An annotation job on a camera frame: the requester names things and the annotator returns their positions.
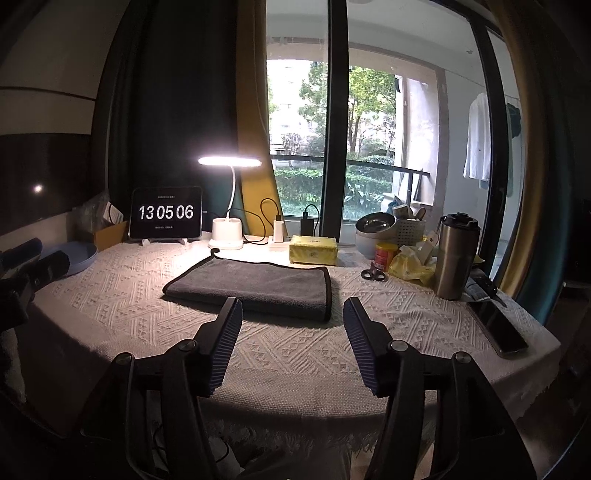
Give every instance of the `cardboard box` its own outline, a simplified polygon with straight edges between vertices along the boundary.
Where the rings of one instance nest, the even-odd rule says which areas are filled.
[[[325,236],[294,235],[290,242],[290,262],[336,265],[336,240]]]
[[[102,252],[127,240],[127,221],[108,226],[95,233],[78,231],[77,236],[81,241],[94,243],[99,252]]]

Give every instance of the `white plastic basket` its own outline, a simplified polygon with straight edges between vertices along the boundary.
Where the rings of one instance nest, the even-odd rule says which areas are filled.
[[[414,247],[423,240],[425,234],[425,220],[396,219],[394,225],[395,236],[392,242],[399,247],[408,245]]]

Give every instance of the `black cable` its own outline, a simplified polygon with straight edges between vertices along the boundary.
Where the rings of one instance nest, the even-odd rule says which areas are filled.
[[[154,430],[154,433],[152,434],[152,442],[154,442],[154,446],[156,447],[156,453],[160,457],[160,460],[162,460],[162,463],[166,467],[166,470],[168,470],[168,463],[167,463],[166,459],[164,458],[164,455],[162,454],[162,452],[166,453],[166,448],[161,447],[160,445],[158,445],[158,442],[156,441],[156,434],[160,431],[160,429],[162,427],[163,427],[163,424],[161,423],[158,426],[158,428],[156,430]]]
[[[316,225],[314,225],[314,231],[313,231],[313,233],[316,234],[316,227],[320,223],[320,210],[318,210],[318,207],[316,205],[314,205],[313,203],[309,203],[308,205],[306,205],[306,208],[304,208],[304,211],[306,213],[308,213],[309,207],[314,207],[316,209],[316,212],[318,212],[318,219],[316,220]]]
[[[243,239],[244,239],[244,242],[245,242],[245,243],[247,243],[247,244],[253,244],[253,245],[266,245],[266,244],[268,244],[268,243],[269,243],[269,240],[267,240],[267,227],[265,227],[265,222],[263,221],[263,219],[261,218],[261,216],[260,216],[260,215],[257,215],[256,213],[254,213],[254,212],[250,212],[250,211],[248,211],[248,210],[245,210],[245,209],[243,209],[243,208],[237,208],[237,207],[232,207],[232,208],[228,209],[228,210],[226,211],[226,213],[228,213],[230,210],[240,210],[241,212],[250,213],[251,215],[254,215],[255,217],[257,217],[257,218],[258,218],[258,219],[261,221],[261,223],[262,223],[263,238],[261,238],[260,240],[248,240],[248,239],[245,237],[245,235],[244,235],[244,234],[242,234],[242,237],[243,237]]]
[[[270,220],[269,220],[269,219],[268,219],[268,218],[265,216],[265,212],[263,212],[263,211],[262,211],[262,203],[263,203],[265,200],[270,200],[270,201],[272,201],[272,202],[275,204],[275,208],[277,209],[277,215],[279,215],[279,212],[280,212],[280,210],[279,210],[279,205],[277,205],[277,202],[276,202],[275,200],[273,200],[273,199],[270,199],[269,197],[267,197],[267,198],[263,198],[263,199],[261,200],[261,204],[259,205],[259,208],[261,209],[261,213],[262,213],[263,217],[265,217],[265,220],[266,220],[267,222],[269,222],[269,225],[271,225],[271,227],[274,227],[274,225],[273,225],[273,222],[271,222],[271,221],[270,221]]]
[[[224,460],[224,458],[226,458],[228,456],[228,454],[230,453],[230,446],[226,442],[223,442],[223,444],[226,446],[226,453],[222,456],[222,458],[216,460],[216,463],[219,463],[222,460]]]

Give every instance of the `desk lamp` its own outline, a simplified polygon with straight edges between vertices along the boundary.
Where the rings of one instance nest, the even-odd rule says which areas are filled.
[[[256,158],[243,157],[201,157],[201,165],[227,166],[232,169],[232,196],[225,218],[214,218],[212,225],[212,239],[209,248],[220,250],[239,250],[242,248],[242,222],[239,218],[230,218],[230,208],[234,203],[236,193],[236,171],[234,167],[259,167],[261,161]]]

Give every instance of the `power adapter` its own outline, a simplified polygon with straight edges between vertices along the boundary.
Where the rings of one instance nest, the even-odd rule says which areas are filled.
[[[308,218],[308,212],[304,211],[300,219],[300,235],[314,236],[314,219]]]

